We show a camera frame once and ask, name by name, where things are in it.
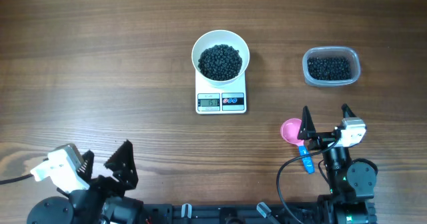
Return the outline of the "pink scoop blue handle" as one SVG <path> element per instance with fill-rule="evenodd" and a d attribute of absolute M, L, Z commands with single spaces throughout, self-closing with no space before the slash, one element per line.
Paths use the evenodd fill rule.
<path fill-rule="evenodd" d="M 304 141 L 301 139 L 298 139 L 298 133 L 300 130 L 301 123 L 302 121 L 297 118 L 288 119 L 282 124 L 280 133 L 281 133 L 282 139 L 284 139 L 286 142 L 292 145 L 295 145 L 298 148 L 300 156 L 303 156 L 303 155 L 308 155 L 309 152 L 304 145 Z M 308 174 L 312 174 L 315 172 L 314 163 L 311 157 L 302 158 L 302 163 Z"/>

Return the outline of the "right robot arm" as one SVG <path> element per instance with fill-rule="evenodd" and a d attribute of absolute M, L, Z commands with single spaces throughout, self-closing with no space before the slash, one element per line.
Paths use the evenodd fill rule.
<path fill-rule="evenodd" d="M 350 148 L 364 138 L 367 126 L 347 104 L 342 105 L 343 119 L 330 132 L 317 132 L 308 107 L 302 111 L 298 139 L 308 142 L 308 151 L 323 156 L 328 195 L 317 200 L 319 222 L 328 224 L 376 223 L 374 198 L 377 166 L 367 159 L 352 159 Z"/>

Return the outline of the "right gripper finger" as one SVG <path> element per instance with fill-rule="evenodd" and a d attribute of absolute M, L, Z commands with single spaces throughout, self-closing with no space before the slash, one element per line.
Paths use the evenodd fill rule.
<path fill-rule="evenodd" d="M 309 140 L 316 138 L 316 128 L 312 121 L 312 116 L 308 106 L 304 106 L 302 111 L 302 119 L 300 124 L 300 129 L 298 131 L 299 140 Z"/>
<path fill-rule="evenodd" d="M 341 106 L 343 118 L 353 118 L 356 117 L 356 115 L 352 112 L 352 110 L 349 108 L 349 106 L 345 103 Z"/>

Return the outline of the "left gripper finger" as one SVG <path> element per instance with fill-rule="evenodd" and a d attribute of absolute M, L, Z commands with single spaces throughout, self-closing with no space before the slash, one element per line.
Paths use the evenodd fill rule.
<path fill-rule="evenodd" d="M 124 189 L 135 189 L 139 181 L 133 158 L 133 144 L 126 140 L 104 163 Z"/>
<path fill-rule="evenodd" d="M 83 164 L 80 168 L 77 169 L 77 174 L 84 181 L 91 181 L 91 176 L 93 173 L 94 153 L 88 150 L 82 155 L 82 157 Z"/>

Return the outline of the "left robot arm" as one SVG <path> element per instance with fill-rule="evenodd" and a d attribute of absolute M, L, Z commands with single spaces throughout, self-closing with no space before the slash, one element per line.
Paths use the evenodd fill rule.
<path fill-rule="evenodd" d="M 104 163 L 112 175 L 92 177 L 94 153 L 81 154 L 70 143 L 55 148 L 47 160 L 31 170 L 36 181 L 50 178 L 58 197 L 36 204 L 27 216 L 28 224 L 149 223 L 151 217 L 143 201 L 125 197 L 139 181 L 133 158 L 133 145 L 124 143 Z"/>

